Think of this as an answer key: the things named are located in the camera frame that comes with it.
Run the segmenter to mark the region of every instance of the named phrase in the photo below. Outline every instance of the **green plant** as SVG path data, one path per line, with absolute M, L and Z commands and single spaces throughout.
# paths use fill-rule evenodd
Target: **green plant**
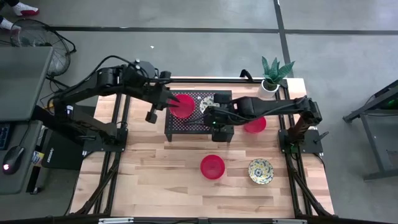
M 264 88 L 269 91 L 275 90 L 277 88 L 280 81 L 282 81 L 282 79 L 285 78 L 285 76 L 292 71 L 294 65 L 294 62 L 292 62 L 279 68 L 279 63 L 280 62 L 278 62 L 277 58 L 275 58 L 270 67 L 268 65 L 267 59 L 265 57 L 262 57 L 264 78 L 266 79 L 266 81 L 264 82 Z

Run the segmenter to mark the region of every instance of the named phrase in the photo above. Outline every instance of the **white pot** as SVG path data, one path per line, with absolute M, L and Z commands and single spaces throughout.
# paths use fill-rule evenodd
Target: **white pot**
M 260 85 L 260 87 L 259 87 L 259 91 L 257 92 L 257 95 L 258 95 L 258 97 L 260 97 L 260 98 L 272 98 L 272 97 L 275 95 L 276 91 L 278 91 L 279 85 L 276 86 L 276 89 L 275 89 L 275 90 L 269 91 L 269 90 L 267 90 L 267 89 L 264 88 L 264 85 L 263 85 L 263 84 L 264 84 L 265 81 L 266 81 L 266 80 L 263 80 L 263 81 L 261 82 L 261 85 Z

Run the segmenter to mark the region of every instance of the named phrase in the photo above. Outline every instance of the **plate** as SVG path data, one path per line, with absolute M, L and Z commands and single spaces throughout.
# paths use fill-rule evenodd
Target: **plate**
M 265 159 L 255 159 L 249 164 L 249 176 L 257 184 L 268 184 L 274 178 L 274 168 Z
M 220 106 L 220 104 L 214 102 L 214 96 L 206 96 L 199 105 L 201 113 L 204 113 L 208 106 Z

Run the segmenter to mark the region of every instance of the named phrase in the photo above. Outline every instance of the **gray floor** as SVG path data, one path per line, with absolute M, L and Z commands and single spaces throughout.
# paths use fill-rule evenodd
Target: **gray floor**
M 37 17 L 60 26 L 219 27 L 276 29 L 272 1 L 260 0 L 40 0 Z M 286 29 L 397 30 L 394 0 L 280 0 Z M 153 62 L 178 76 L 238 76 L 248 69 L 261 76 L 261 56 L 282 56 L 278 34 L 62 32 L 78 48 L 69 71 L 60 77 L 76 83 L 105 56 L 116 54 Z M 333 206 L 345 218 L 398 221 L 398 177 L 363 182 L 377 171 L 362 124 L 341 117 L 361 106 L 370 95 L 397 79 L 398 35 L 288 35 L 295 77 L 305 79 L 308 95 L 321 109 L 326 174 Z M 119 64 L 109 61 L 108 65 Z M 94 105 L 95 99 L 87 101 Z M 72 192 L 73 184 L 48 189 Z M 64 199 L 37 195 L 52 205 L 19 218 L 62 215 Z M 1 219 L 10 217 L 0 211 Z

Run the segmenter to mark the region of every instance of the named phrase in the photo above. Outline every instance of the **wooden table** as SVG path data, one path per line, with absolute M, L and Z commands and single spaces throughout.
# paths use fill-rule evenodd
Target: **wooden table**
M 306 95 L 301 78 L 288 78 L 287 81 L 291 98 Z M 233 98 L 238 98 L 256 96 L 259 85 L 174 83 L 170 87 L 232 90 Z M 96 119 L 111 122 L 115 98 L 99 98 Z M 242 126 L 235 127 L 235 135 L 228 146 L 212 142 L 207 135 L 174 134 L 173 141 L 167 142 L 165 111 L 159 111 L 157 123 L 150 124 L 145 121 L 149 108 L 149 103 L 131 99 L 129 137 L 119 167 L 112 216 L 294 217 L 286 161 L 277 141 L 280 129 L 277 116 L 266 116 L 267 128 L 257 135 L 245 133 Z M 225 161 L 226 172 L 219 180 L 207 180 L 200 172 L 200 162 L 209 154 L 219 155 Z M 103 157 L 103 152 L 96 152 L 84 160 L 71 212 L 78 210 L 97 187 Z M 248 177 L 248 165 L 256 158 L 267 159 L 274 166 L 274 180 L 268 185 L 257 185 Z M 309 189 L 325 209 L 333 213 L 322 163 L 312 154 L 304 154 L 302 159 Z M 301 190 L 298 195 L 304 212 Z

